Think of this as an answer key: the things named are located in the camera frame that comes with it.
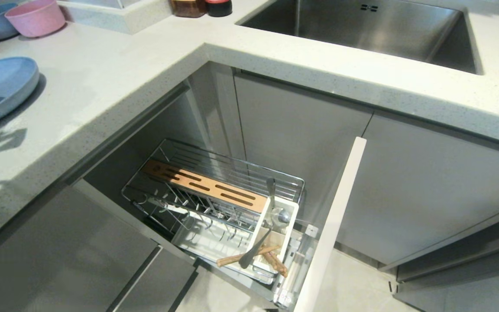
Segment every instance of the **kitchen countertop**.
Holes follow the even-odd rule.
[[[171,16],[131,36],[69,23],[0,42],[32,57],[34,96],[0,121],[0,228],[71,166],[208,61],[499,140],[499,6],[417,2],[467,12],[483,75],[236,26],[271,0],[233,0],[224,18]]]

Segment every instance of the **blue plate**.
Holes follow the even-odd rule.
[[[27,57],[0,59],[0,118],[24,102],[34,91],[38,80],[38,65],[33,59]]]

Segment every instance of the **stainless steel sink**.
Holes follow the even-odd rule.
[[[242,26],[479,73],[458,10],[402,0],[277,0]]]

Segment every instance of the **pink bowl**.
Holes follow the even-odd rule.
[[[56,0],[34,0],[9,10],[5,17],[26,37],[45,36],[65,24]]]

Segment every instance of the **brown jar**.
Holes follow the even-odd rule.
[[[180,17],[200,17],[207,12],[205,0],[171,0],[172,11]]]

